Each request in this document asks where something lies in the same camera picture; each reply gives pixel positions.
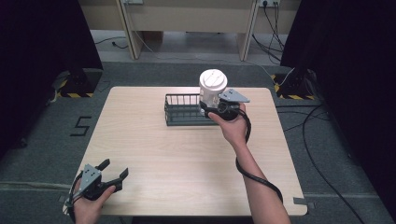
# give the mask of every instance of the person's hand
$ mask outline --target person's hand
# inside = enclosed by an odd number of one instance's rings
[[[81,179],[77,182],[75,189],[79,189]],[[84,197],[77,199],[74,203],[74,212],[77,224],[94,224],[99,220],[102,213],[102,206],[111,196],[116,186],[106,189],[103,194],[96,200],[90,201]]]
[[[239,107],[241,110],[246,112],[245,104],[240,103]],[[241,144],[246,144],[245,137],[247,132],[247,123],[244,118],[242,118],[242,116],[238,115],[238,117],[233,120],[224,120],[215,113],[209,113],[208,116],[220,126],[224,138],[233,147],[238,147]]]

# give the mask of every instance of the wooden tabletop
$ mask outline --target wooden tabletop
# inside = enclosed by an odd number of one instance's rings
[[[282,191],[289,215],[305,215],[306,206],[293,203],[304,196],[271,93],[235,89],[250,99],[248,147],[268,180]],[[103,181],[129,168],[123,190],[111,196],[103,214],[250,216],[235,154],[219,126],[166,126],[166,93],[199,93],[199,88],[115,87],[108,95],[79,168],[110,159]]]

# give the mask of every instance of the wire basket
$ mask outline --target wire basket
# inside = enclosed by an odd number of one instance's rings
[[[165,120],[167,126],[216,125],[200,113],[199,94],[166,94]]]

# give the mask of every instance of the black cable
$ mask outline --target black cable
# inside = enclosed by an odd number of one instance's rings
[[[319,106],[319,105],[276,105],[276,108],[289,108],[289,107],[316,107],[316,106]],[[301,123],[301,124],[298,124],[298,125],[295,125],[295,126],[292,126],[292,127],[290,127],[290,128],[288,128],[288,129],[285,129],[285,130],[283,130],[283,132],[285,133],[285,132],[287,132],[287,131],[290,131],[290,130],[292,130],[292,129],[295,129],[295,128],[297,128],[297,127],[300,127],[300,126],[302,126],[303,124]]]
[[[274,34],[273,34],[273,36],[272,36],[272,38],[271,38],[269,48],[271,48],[271,45],[272,45],[273,40],[274,40]],[[280,64],[280,59],[276,57],[275,59],[277,59],[277,60],[279,61],[279,63],[276,63],[276,62],[272,61],[271,55],[270,55],[270,54],[268,54],[268,59],[271,61],[271,63]]]
[[[262,49],[262,51],[264,51],[265,53],[267,53],[268,55],[271,55],[272,57],[274,57],[275,59],[277,59],[278,61],[280,61],[280,59],[278,57],[275,56],[275,54],[273,54],[270,50],[276,50],[276,49],[271,49],[269,47],[264,46],[264,44],[260,43],[255,35],[252,35],[253,39],[256,41],[257,45],[259,45],[259,47]]]
[[[105,42],[105,41],[107,41],[107,40],[110,40],[110,39],[121,39],[121,38],[126,38],[126,37],[125,37],[125,36],[115,36],[115,37],[110,37],[110,38],[107,38],[107,39],[101,40],[101,41],[99,41],[99,42],[95,42],[95,44],[100,44],[100,43],[103,43],[103,42]]]
[[[74,203],[76,203],[80,198],[82,198],[83,196],[81,195],[81,196],[78,196],[78,198],[76,198],[74,201],[73,201],[73,204]]]
[[[277,23],[279,22],[279,3],[274,2],[275,6],[275,30],[276,30],[276,36],[277,36],[277,43],[279,44],[280,48],[283,50],[285,45],[282,43],[282,40],[279,37],[279,32],[277,30]]]
[[[292,129],[295,129],[295,128],[297,128],[297,127],[300,127],[300,126],[302,126],[303,124],[304,124],[304,123],[294,125],[294,126],[288,128],[288,129],[283,130],[283,132],[285,133],[285,132],[287,132],[287,131],[290,131],[290,130],[292,130]]]
[[[238,113],[240,116],[242,116],[244,118],[244,120],[247,123],[247,134],[245,137],[246,142],[248,142],[248,139],[250,137],[250,131],[251,131],[251,123],[250,123],[250,119],[248,118],[248,115],[245,111],[241,110],[241,109],[233,109],[233,112]],[[245,171],[242,166],[239,164],[238,159],[235,158],[235,165],[236,165],[236,169],[245,177],[252,179],[254,181],[257,181],[261,184],[263,184],[265,187],[268,187],[270,189],[272,189],[277,196],[279,197],[279,200],[283,203],[283,196],[282,193],[280,192],[279,188],[277,188],[275,185],[273,185],[271,182],[269,182],[268,180],[262,179],[258,176],[252,175],[250,173],[248,173],[247,171]]]
[[[260,48],[265,48],[265,49],[273,50],[273,51],[280,52],[280,53],[283,52],[280,49],[272,49],[272,48],[269,48],[269,47],[265,46],[264,44],[262,44],[260,41],[257,40],[255,35],[252,35],[252,37],[254,38],[254,40],[256,41],[257,45],[259,45]]]
[[[278,41],[278,43],[279,43],[279,42],[281,43],[282,41],[280,40],[279,35],[277,35],[277,32],[276,32],[276,30],[275,30],[273,24],[271,23],[271,20],[270,20],[270,18],[268,17],[267,11],[266,11],[265,9],[266,9],[266,7],[263,7],[264,15],[265,15],[265,17],[267,18],[268,23],[270,24],[271,30],[273,31],[273,37],[276,39],[276,41]]]
[[[279,200],[283,203],[283,196],[282,196],[282,193],[280,192],[279,188],[277,188],[275,185],[273,185],[268,180],[259,178],[258,176],[252,175],[252,174],[248,173],[247,171],[245,171],[239,164],[238,159],[235,159],[235,164],[236,164],[236,169],[238,169],[238,171],[242,175],[244,175],[245,177],[247,177],[249,179],[252,179],[254,181],[257,181],[257,182],[263,184],[265,187],[272,189],[277,194],[277,197],[279,197]]]
[[[311,152],[308,149],[308,144],[306,143],[306,139],[305,139],[305,124],[306,122],[309,120],[309,117],[311,117],[311,115],[321,107],[321,105],[315,107],[305,118],[304,123],[303,123],[303,140],[304,140],[304,147],[306,150],[306,153],[308,154],[309,160],[311,160],[312,164],[314,165],[315,169],[318,171],[319,175],[323,178],[323,180],[329,185],[330,188],[332,188],[332,190],[338,195],[338,197],[340,197],[341,200],[343,200],[343,202],[346,204],[346,206],[349,207],[349,209],[352,211],[352,213],[356,216],[356,218],[359,220],[360,223],[363,223],[363,220],[361,219],[361,217],[359,216],[359,214],[355,211],[355,209],[353,209],[353,207],[349,204],[349,202],[341,195],[340,192],[338,192],[338,190],[329,182],[329,180],[327,180],[327,178],[324,176],[324,174],[319,170],[317,164],[315,163],[314,159],[312,158]]]
[[[302,115],[308,115],[308,113],[305,112],[300,112],[300,111],[278,111],[278,114],[302,114]],[[311,117],[315,118],[315,119],[321,119],[321,120],[330,120],[330,119],[324,119],[319,117],[318,115],[311,115]]]
[[[126,48],[128,48],[128,45],[127,46],[125,46],[125,47],[120,47],[118,44],[116,44],[116,42],[111,42],[111,44],[113,44],[113,46],[114,47],[117,47],[117,48],[119,48],[119,49],[126,49]]]
[[[76,216],[74,213],[74,203],[75,202],[73,201],[74,189],[76,187],[78,180],[81,179],[81,177],[82,177],[82,171],[79,173],[78,176],[76,176],[76,178],[73,182],[72,188],[70,189],[70,192],[69,192],[68,201],[65,204],[67,207],[67,214],[70,216],[70,218],[73,220],[73,222],[76,222]]]

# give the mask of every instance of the wrist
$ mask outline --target wrist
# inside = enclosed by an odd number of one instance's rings
[[[231,143],[231,146],[233,147],[233,150],[235,151],[236,154],[238,154],[238,152],[248,150],[248,146],[245,141],[233,142]]]

